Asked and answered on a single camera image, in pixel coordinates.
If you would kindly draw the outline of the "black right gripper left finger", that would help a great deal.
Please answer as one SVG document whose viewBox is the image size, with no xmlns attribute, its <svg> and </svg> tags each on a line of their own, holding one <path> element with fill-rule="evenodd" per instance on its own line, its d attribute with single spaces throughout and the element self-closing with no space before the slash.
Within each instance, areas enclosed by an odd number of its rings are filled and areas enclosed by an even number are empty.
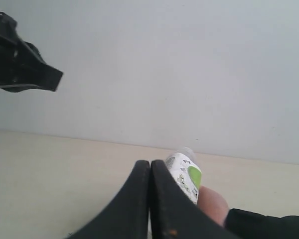
<svg viewBox="0 0 299 239">
<path fill-rule="evenodd" d="M 148 188 L 150 164 L 135 163 L 112 201 L 71 239 L 146 239 L 148 237 Z"/>
</svg>

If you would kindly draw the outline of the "open bare human hand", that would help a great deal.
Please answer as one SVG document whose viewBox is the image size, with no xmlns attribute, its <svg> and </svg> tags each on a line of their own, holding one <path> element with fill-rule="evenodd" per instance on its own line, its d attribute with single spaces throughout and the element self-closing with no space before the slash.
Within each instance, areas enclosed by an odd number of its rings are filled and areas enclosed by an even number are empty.
<svg viewBox="0 0 299 239">
<path fill-rule="evenodd" d="M 215 223 L 224 227 L 230 209 L 226 200 L 219 193 L 201 186 L 199 189 L 197 206 Z"/>
</svg>

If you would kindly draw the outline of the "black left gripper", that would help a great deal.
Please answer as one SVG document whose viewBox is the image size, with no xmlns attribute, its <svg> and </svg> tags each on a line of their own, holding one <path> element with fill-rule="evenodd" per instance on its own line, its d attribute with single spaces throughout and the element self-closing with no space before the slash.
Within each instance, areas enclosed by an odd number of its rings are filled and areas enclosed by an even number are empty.
<svg viewBox="0 0 299 239">
<path fill-rule="evenodd" d="M 17 22 L 0 11 L 0 89 L 55 92 L 63 72 L 48 65 L 33 44 L 23 41 L 18 46 L 16 27 Z"/>
</svg>

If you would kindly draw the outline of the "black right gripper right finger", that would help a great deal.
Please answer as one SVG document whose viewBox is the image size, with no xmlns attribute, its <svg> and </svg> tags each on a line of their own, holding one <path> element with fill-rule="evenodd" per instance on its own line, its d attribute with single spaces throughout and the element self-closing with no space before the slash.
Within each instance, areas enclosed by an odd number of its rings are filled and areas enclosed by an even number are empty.
<svg viewBox="0 0 299 239">
<path fill-rule="evenodd" d="M 179 188 L 162 160 L 151 162 L 149 208 L 154 239 L 235 239 Z"/>
</svg>

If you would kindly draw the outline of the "black sleeved forearm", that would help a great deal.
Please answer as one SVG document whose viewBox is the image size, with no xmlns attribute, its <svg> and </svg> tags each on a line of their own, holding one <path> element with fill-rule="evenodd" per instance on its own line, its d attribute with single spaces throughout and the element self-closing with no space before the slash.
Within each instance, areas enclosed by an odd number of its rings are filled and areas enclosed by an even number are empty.
<svg viewBox="0 0 299 239">
<path fill-rule="evenodd" d="M 299 216 L 278 218 L 231 209 L 225 229 L 241 239 L 299 239 Z"/>
</svg>

